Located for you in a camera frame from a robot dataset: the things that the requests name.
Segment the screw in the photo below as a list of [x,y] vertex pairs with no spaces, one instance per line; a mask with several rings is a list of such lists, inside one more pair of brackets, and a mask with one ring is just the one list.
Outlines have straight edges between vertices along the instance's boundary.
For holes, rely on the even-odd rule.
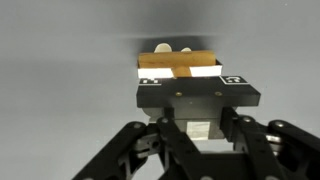
[[267,176],[266,180],[279,180],[279,178],[274,177],[274,176]]
[[133,125],[133,127],[136,128],[136,129],[139,129],[139,128],[141,127],[141,124],[140,124],[140,123],[135,123],[135,124]]
[[162,122],[163,123],[168,123],[168,119],[164,118],[164,119],[162,119]]
[[178,97],[182,96],[182,92],[176,92],[176,96]]
[[276,126],[278,126],[278,127],[283,127],[284,124],[283,124],[282,122],[276,122]]
[[200,180],[213,180],[210,176],[202,176]]
[[244,117],[243,120],[244,120],[245,122],[251,122],[251,119],[248,118],[248,117]]
[[215,94],[216,96],[222,96],[222,92],[219,92],[219,91],[215,92],[214,94]]

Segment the gray ceiling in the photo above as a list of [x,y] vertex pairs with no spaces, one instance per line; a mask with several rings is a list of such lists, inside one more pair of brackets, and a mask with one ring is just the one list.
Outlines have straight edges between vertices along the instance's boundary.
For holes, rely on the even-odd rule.
[[[1,179],[71,179],[129,121],[136,59],[162,41],[212,49],[262,93],[240,108],[320,136],[320,1],[0,1]],[[222,150],[226,143],[198,143]],[[136,179],[161,174],[156,158]]]

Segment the white sticker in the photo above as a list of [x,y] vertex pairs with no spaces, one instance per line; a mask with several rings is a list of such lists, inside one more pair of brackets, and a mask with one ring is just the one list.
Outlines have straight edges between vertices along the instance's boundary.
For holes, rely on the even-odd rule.
[[188,122],[187,134],[191,140],[208,140],[210,122]]

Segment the gray background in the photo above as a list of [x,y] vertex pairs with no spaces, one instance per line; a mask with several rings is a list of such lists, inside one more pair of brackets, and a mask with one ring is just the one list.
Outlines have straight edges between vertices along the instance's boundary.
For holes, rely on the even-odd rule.
[[[129,121],[136,59],[163,40],[213,49],[262,93],[240,108],[320,136],[320,1],[0,1],[1,179],[71,179]],[[223,150],[227,143],[197,143]],[[156,179],[153,157],[135,179]]]

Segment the bolt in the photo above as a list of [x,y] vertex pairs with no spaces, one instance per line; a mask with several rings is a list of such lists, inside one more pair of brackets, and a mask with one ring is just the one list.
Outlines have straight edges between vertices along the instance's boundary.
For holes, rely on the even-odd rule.
[[164,119],[162,119],[162,122],[163,123],[168,123],[168,119],[164,118]]
[[266,180],[279,180],[279,178],[274,177],[274,176],[267,176]]
[[210,176],[202,176],[200,180],[213,180]]
[[176,96],[178,97],[182,96],[182,92],[176,92]]
[[276,126],[278,126],[278,127],[283,127],[284,124],[283,124],[282,122],[276,122]]
[[251,119],[248,118],[248,117],[244,117],[243,120],[244,120],[245,122],[251,122]]
[[214,94],[215,94],[216,96],[222,96],[222,92],[219,92],[219,91],[215,92]]
[[133,125],[133,127],[136,128],[136,129],[139,129],[139,128],[141,127],[141,124],[140,124],[140,123],[135,123],[135,124]]

